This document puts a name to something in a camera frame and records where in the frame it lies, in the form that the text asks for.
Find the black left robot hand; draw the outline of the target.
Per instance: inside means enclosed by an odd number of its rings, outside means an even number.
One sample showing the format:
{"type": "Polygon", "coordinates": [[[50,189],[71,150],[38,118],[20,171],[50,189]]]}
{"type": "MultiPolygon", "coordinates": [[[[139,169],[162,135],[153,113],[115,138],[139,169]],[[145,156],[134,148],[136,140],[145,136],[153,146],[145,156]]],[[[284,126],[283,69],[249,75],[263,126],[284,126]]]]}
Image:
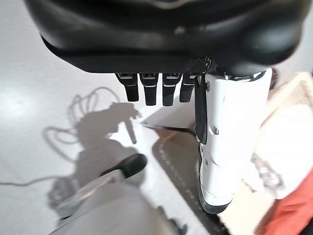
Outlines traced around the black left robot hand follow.
{"type": "Polygon", "coordinates": [[[252,156],[272,66],[296,50],[310,0],[27,0],[46,47],[90,73],[114,73],[127,99],[195,99],[199,198],[210,214],[233,199],[252,156]]]}

